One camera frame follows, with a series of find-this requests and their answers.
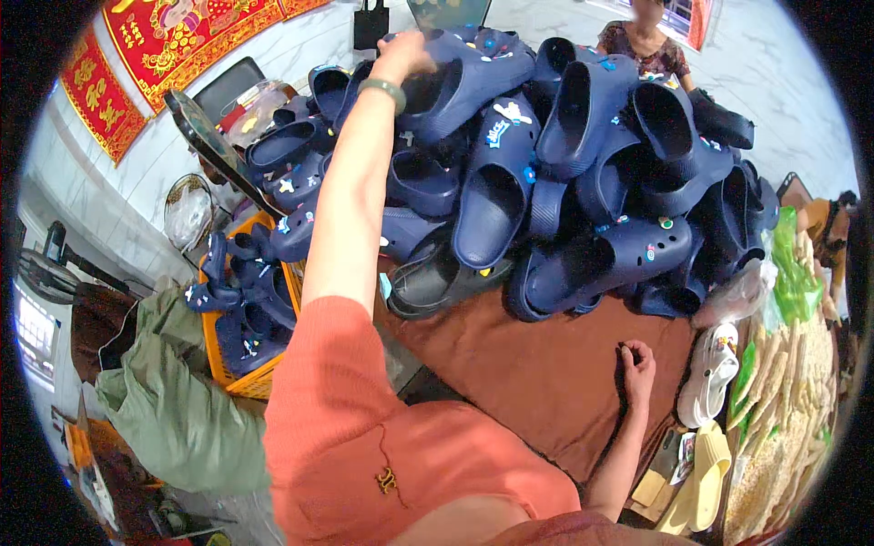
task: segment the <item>red poster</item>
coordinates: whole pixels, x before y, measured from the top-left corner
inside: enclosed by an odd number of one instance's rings
[[[280,0],[109,0],[109,35],[156,112],[212,63],[285,18]]]
[[[302,13],[324,6],[330,0],[280,0],[285,18],[297,17]]]
[[[118,163],[146,119],[121,89],[90,26],[73,47],[60,83],[91,135]]]

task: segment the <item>woman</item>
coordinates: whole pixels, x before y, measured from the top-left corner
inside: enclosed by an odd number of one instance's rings
[[[408,75],[435,70],[423,47],[419,32],[379,42],[374,86],[358,95],[323,181],[301,316],[267,407],[276,521],[290,543],[640,543],[634,537],[648,531],[614,523],[640,458],[656,373],[644,343],[621,350],[628,413],[582,505],[564,473],[476,408],[407,407],[389,386],[371,323],[380,224],[395,97]]]
[[[814,199],[798,211],[797,231],[807,231],[814,243],[816,268],[831,269],[829,295],[837,303],[843,289],[843,277],[847,263],[847,237],[850,234],[850,218],[856,211],[857,197],[845,191],[837,201]]]
[[[695,89],[683,48],[664,35],[658,24],[664,15],[664,0],[631,0],[634,21],[611,21],[598,35],[602,53],[628,55],[635,60],[637,71],[676,74],[686,93]]]

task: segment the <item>yellow slide sandal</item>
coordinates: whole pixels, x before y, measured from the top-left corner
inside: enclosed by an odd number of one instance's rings
[[[668,511],[664,513],[658,525],[655,526],[656,531],[670,535],[679,535],[683,532],[692,517],[692,511],[695,509],[695,491],[693,489],[694,485],[690,476],[676,492]]]
[[[704,531],[716,520],[722,499],[722,483],[732,467],[728,440],[716,421],[708,421],[695,437],[695,468],[687,481],[694,483],[689,529]]]

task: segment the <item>jade bangle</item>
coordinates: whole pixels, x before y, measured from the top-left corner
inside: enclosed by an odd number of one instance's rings
[[[404,91],[400,87],[393,83],[389,83],[383,79],[368,78],[362,81],[361,85],[358,86],[358,94],[361,94],[361,92],[368,87],[382,89],[394,99],[394,114],[396,116],[400,115],[400,113],[404,111],[404,108],[406,108],[406,94],[404,94]]]

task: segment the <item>orange crate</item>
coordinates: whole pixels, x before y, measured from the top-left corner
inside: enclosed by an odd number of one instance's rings
[[[250,233],[252,226],[255,223],[264,224],[270,229],[273,229],[275,223],[270,215],[264,211],[259,212],[249,218],[240,227],[226,234],[228,238],[237,233]],[[303,260],[297,265],[302,271]],[[288,283],[288,293],[291,295],[291,304],[295,308],[295,313],[301,313],[301,280],[292,273],[289,264],[282,264],[282,272],[285,273],[285,280]],[[206,275],[198,270],[199,282],[206,282]],[[221,312],[212,311],[201,315],[204,324],[204,339],[206,340],[206,355],[210,359],[210,369],[212,370],[212,379],[219,384],[229,394],[239,397],[258,398],[267,400],[270,398],[270,389],[273,386],[273,370],[276,364],[282,360],[285,353],[278,355],[270,362],[262,365],[257,370],[247,373],[245,376],[237,379],[231,372],[227,370],[222,363],[221,352],[219,351],[219,340],[216,338],[216,320],[221,316]]]

